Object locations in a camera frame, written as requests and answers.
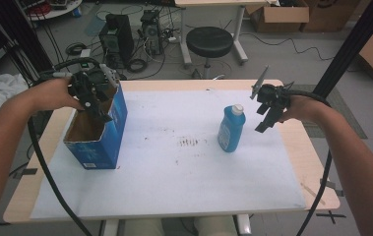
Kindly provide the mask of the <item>grey floor mat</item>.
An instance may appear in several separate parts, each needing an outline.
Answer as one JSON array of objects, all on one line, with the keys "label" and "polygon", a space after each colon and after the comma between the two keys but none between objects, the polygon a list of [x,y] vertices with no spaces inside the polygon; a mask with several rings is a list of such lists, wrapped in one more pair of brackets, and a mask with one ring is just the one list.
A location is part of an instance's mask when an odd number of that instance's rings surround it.
[{"label": "grey floor mat", "polygon": [[[315,87],[315,85],[292,85],[291,89],[312,92]],[[327,96],[327,101],[346,119],[346,121],[350,124],[351,128],[356,132],[360,139],[367,139],[365,132],[343,100],[337,88],[332,89],[330,94]],[[303,122],[303,126],[310,138],[325,137],[325,135],[317,125],[309,122]]]}]

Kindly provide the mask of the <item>dark metal rack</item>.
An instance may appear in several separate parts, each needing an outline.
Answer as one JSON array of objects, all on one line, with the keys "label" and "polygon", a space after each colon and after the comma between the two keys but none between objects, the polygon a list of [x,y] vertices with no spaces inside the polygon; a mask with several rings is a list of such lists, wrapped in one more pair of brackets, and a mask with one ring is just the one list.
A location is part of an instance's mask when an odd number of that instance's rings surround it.
[{"label": "dark metal rack", "polygon": [[0,46],[12,56],[20,69],[25,68],[25,62],[36,72],[52,67],[18,0],[0,0]]}]

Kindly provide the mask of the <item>black aluminium post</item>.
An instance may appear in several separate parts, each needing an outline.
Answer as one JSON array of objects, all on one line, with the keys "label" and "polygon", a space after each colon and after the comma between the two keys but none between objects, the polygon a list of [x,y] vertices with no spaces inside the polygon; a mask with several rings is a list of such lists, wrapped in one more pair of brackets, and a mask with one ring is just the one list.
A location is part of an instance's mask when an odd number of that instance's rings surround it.
[{"label": "black aluminium post", "polygon": [[346,69],[373,34],[373,0],[364,10],[332,60],[313,93],[326,98],[342,78]]}]

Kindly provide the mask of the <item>white round table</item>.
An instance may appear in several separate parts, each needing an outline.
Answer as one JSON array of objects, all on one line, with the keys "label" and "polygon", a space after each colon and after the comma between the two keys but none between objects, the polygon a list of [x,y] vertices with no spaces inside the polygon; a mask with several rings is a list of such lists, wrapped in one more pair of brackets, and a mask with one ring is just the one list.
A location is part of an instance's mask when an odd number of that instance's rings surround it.
[{"label": "white round table", "polygon": [[75,8],[80,8],[82,2],[83,0],[37,0],[28,5],[24,13],[31,21],[42,21],[72,14]]}]

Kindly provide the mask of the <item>large black computer tower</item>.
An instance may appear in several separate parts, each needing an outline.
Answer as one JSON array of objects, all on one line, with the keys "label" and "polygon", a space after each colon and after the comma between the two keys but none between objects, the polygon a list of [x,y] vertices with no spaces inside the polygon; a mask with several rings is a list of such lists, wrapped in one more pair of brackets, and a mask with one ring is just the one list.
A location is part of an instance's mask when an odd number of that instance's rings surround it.
[{"label": "large black computer tower", "polygon": [[107,63],[119,68],[128,66],[134,51],[134,39],[127,15],[107,14],[99,40]]}]

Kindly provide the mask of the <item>black tape strip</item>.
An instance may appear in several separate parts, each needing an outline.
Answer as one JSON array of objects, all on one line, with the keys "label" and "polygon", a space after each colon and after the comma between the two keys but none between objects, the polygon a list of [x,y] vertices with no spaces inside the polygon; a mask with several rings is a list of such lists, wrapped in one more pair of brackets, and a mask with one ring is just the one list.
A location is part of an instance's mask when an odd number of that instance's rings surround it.
[{"label": "black tape strip", "polygon": [[12,175],[12,177],[14,179],[21,179],[23,176],[26,176],[26,175],[35,175],[36,172],[37,172],[37,168],[26,168],[26,169],[15,172]]}]

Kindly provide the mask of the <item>person's right hand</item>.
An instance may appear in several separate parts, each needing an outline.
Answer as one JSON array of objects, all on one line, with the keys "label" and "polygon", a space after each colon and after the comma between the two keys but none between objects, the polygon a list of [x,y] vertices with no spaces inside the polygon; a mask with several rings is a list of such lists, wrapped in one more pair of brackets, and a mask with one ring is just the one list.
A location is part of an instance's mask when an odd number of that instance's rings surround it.
[{"label": "person's right hand", "polygon": [[281,115],[279,121],[283,123],[290,119],[297,119],[316,123],[319,121],[320,115],[327,109],[327,105],[313,98],[293,95],[290,98],[290,106]]}]

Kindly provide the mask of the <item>small black computer tower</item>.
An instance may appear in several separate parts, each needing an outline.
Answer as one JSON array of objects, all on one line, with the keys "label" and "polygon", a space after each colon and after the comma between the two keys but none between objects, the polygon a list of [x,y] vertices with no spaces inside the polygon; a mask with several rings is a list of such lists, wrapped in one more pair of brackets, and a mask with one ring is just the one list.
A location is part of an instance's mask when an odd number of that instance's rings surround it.
[{"label": "small black computer tower", "polygon": [[162,50],[159,10],[145,10],[141,18],[146,50],[151,55],[160,55]]}]

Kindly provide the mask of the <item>open brown cardboard box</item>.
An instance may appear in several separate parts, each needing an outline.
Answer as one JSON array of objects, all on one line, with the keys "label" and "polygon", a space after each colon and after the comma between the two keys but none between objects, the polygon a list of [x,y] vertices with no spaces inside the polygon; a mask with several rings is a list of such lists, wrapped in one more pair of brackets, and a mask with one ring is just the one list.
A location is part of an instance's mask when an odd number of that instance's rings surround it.
[{"label": "open brown cardboard box", "polygon": [[247,5],[245,11],[255,32],[296,32],[310,20],[304,0],[265,0],[263,5]]}]

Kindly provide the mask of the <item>person's left hand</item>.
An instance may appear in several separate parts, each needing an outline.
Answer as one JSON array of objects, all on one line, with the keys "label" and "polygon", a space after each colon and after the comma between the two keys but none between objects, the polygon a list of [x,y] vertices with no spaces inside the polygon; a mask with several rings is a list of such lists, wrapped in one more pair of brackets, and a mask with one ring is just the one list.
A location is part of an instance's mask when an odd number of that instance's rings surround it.
[{"label": "person's left hand", "polygon": [[80,102],[68,92],[69,78],[53,79],[26,91],[25,102],[31,111],[72,107],[83,110]]}]

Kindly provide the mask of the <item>grey tape strip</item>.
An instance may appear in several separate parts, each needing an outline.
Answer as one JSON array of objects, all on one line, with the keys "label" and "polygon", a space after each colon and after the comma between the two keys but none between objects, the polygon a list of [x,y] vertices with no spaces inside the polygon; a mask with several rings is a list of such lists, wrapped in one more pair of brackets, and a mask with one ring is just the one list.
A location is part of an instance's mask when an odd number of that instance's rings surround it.
[{"label": "grey tape strip", "polygon": [[320,192],[324,193],[326,188],[331,188],[338,197],[344,197],[343,189],[338,189],[337,185],[334,182],[329,180],[321,179],[320,180]]}]

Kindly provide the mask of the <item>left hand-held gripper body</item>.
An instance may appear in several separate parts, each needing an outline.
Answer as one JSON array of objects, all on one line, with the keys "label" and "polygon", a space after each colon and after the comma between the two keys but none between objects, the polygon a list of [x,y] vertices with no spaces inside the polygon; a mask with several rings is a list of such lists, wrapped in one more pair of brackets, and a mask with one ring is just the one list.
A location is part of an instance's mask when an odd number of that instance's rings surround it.
[{"label": "left hand-held gripper body", "polygon": [[116,71],[105,64],[100,64],[73,75],[68,92],[79,100],[91,98],[105,102],[118,91],[118,88],[119,78]]}]

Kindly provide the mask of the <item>light wooden table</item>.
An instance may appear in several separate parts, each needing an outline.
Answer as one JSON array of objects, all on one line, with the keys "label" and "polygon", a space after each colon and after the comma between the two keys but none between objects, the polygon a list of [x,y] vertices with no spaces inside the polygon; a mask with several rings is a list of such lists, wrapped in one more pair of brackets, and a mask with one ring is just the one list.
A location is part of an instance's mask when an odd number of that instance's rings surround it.
[{"label": "light wooden table", "polygon": [[[125,91],[181,91],[198,89],[234,90],[244,89],[251,95],[251,82],[248,80],[162,80],[125,81]],[[60,145],[73,119],[75,110],[61,108],[54,111],[40,138],[40,155],[34,156],[29,168],[37,168],[35,175],[23,176],[4,212],[4,219],[10,223],[66,221],[77,216],[61,194],[49,170],[49,163]],[[325,179],[322,163],[301,122],[288,120],[276,124],[283,140],[296,179],[305,200],[305,207],[299,210],[335,209],[340,202],[332,190],[320,192],[320,180]],[[82,218],[83,220],[127,219],[127,218]]]}]

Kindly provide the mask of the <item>white table mat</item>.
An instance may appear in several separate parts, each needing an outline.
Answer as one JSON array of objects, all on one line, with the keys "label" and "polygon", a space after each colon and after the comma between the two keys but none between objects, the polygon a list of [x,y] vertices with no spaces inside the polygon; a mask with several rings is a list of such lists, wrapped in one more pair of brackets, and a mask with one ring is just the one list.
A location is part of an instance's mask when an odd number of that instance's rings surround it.
[{"label": "white table mat", "polygon": [[[278,129],[264,133],[244,89],[125,91],[128,116],[116,167],[86,170],[60,145],[48,165],[80,218],[169,217],[305,207]],[[225,107],[246,122],[234,152],[218,144]]]}]

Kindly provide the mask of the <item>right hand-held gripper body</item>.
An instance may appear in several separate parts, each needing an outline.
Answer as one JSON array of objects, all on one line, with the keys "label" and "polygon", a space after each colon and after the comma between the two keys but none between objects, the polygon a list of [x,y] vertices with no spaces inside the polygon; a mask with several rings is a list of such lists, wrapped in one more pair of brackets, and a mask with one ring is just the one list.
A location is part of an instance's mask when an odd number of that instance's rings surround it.
[{"label": "right hand-held gripper body", "polygon": [[269,107],[279,107],[282,109],[290,106],[290,98],[284,87],[267,84],[264,85],[265,76],[269,70],[269,65],[265,67],[257,82],[252,86],[251,99],[257,98],[257,101]]}]

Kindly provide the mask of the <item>white frame wooden table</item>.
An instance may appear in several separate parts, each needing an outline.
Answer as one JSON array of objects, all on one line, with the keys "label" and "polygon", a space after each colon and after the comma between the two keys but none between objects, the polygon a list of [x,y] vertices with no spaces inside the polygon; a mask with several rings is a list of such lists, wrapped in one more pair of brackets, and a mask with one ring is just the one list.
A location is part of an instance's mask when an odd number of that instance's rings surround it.
[{"label": "white frame wooden table", "polygon": [[241,25],[244,17],[245,7],[248,5],[265,6],[266,4],[276,4],[277,0],[174,0],[175,5],[181,10],[179,45],[182,53],[183,64],[190,66],[192,60],[186,44],[186,12],[188,8],[200,6],[236,6],[236,21],[233,36],[233,48],[237,52],[238,63],[243,65],[248,61],[248,57],[239,41]]}]

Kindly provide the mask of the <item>closed brown cardboard box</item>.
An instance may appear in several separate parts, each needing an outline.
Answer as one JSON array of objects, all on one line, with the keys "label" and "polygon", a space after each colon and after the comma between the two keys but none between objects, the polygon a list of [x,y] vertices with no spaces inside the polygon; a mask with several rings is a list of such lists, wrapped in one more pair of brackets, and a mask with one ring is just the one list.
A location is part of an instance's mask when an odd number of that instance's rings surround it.
[{"label": "closed brown cardboard box", "polygon": [[357,21],[371,0],[303,0],[309,7],[309,22],[303,32],[334,32]]}]

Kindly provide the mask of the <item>blue cardboard box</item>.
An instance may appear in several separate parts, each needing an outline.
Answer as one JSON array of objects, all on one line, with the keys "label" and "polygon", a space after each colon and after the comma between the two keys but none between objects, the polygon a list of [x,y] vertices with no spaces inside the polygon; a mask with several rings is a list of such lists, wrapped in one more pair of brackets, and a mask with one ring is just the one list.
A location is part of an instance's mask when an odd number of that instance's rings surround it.
[{"label": "blue cardboard box", "polygon": [[111,118],[103,123],[76,111],[63,142],[85,169],[114,169],[128,115],[122,86],[101,108]]}]

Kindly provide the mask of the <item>black round stool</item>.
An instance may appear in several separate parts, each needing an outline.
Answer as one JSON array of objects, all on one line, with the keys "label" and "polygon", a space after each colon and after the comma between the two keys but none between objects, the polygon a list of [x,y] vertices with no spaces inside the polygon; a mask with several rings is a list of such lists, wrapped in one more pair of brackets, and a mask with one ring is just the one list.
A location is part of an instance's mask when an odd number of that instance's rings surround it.
[{"label": "black round stool", "polygon": [[233,37],[225,29],[198,27],[187,33],[186,44],[190,51],[206,59],[204,78],[208,79],[211,69],[210,60],[228,54],[233,45]]}]

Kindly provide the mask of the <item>blue bottle with white cap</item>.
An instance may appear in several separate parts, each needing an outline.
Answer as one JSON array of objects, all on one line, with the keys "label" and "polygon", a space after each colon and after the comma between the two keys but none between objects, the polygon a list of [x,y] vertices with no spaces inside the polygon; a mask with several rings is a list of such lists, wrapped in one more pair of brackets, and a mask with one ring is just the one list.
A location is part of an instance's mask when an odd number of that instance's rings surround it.
[{"label": "blue bottle with white cap", "polygon": [[218,130],[218,144],[225,152],[237,149],[245,122],[244,107],[241,104],[224,108]]}]

